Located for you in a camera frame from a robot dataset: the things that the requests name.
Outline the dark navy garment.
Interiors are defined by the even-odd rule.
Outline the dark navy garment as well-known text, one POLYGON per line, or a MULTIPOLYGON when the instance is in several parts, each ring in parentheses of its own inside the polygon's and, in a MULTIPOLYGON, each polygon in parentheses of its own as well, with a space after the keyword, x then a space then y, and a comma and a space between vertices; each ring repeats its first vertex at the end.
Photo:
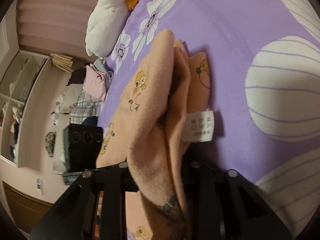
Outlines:
POLYGON ((98 117, 97 116, 89 116, 83 122, 82 125, 85 126, 97 126, 98 117))

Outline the white goose plush toy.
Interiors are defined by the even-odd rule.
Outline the white goose plush toy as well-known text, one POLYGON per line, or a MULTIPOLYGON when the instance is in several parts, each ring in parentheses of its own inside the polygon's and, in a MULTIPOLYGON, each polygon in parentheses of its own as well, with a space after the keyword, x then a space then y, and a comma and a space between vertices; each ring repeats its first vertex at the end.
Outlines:
POLYGON ((139 0, 98 0, 86 30, 88 56, 107 57, 113 50, 130 12, 139 0))

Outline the pink curtain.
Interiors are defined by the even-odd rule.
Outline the pink curtain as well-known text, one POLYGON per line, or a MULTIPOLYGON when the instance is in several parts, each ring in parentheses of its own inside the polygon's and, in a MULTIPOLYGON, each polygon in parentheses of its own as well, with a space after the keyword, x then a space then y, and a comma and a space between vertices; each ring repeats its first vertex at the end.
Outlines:
POLYGON ((95 61, 85 50, 87 21, 98 0, 17 0, 17 37, 21 49, 95 61))

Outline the purple floral bed sheet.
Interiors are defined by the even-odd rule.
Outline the purple floral bed sheet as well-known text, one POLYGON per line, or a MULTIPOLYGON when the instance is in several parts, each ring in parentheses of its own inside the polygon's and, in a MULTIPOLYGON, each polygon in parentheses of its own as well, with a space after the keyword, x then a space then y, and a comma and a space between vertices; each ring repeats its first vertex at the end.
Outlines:
MULTIPOLYGON (((292 239, 319 239, 319 16, 313 5, 140 0, 107 58, 114 78, 98 119, 105 134, 124 88, 164 29, 189 56, 204 52, 209 66, 208 107, 187 115, 182 139, 220 170, 236 170, 252 183, 292 239)), ((140 191, 128 211, 136 236, 152 237, 140 191)))

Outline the pink folded garment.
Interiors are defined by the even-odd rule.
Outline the pink folded garment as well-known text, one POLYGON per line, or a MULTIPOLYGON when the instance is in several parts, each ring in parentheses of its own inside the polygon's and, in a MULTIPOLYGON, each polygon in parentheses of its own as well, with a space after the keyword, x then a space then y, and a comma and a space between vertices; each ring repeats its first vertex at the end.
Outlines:
POLYGON ((105 100, 106 74, 95 69, 93 64, 86 65, 86 77, 83 84, 83 90, 95 99, 105 100))

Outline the white bookshelf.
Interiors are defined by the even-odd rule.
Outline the white bookshelf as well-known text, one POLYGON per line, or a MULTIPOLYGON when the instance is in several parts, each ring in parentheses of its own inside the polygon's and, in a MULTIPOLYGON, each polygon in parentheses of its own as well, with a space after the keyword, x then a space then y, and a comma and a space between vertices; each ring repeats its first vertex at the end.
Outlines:
POLYGON ((27 118, 51 68, 49 56, 19 50, 1 78, 1 159, 16 167, 25 166, 27 118))

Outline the plaid pillow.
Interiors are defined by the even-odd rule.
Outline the plaid pillow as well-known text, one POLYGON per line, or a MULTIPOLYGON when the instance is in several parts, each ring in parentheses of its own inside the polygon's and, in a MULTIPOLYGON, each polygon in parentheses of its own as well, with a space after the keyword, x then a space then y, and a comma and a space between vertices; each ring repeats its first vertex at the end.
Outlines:
POLYGON ((82 90, 77 102, 71 105, 69 111, 69 123, 80 125, 88 117, 98 116, 99 109, 102 104, 103 102, 101 100, 93 98, 91 95, 82 90))

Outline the orange duck print garment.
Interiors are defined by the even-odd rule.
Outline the orange duck print garment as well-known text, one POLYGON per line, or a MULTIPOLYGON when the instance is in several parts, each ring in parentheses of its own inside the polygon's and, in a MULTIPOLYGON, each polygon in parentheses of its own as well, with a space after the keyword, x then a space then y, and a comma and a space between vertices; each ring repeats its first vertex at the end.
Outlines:
POLYGON ((189 222, 181 178, 182 139, 188 114, 205 111, 210 96, 207 56, 189 56, 168 29, 120 97, 106 128, 97 167, 126 161, 137 184, 153 239, 185 239, 189 222))

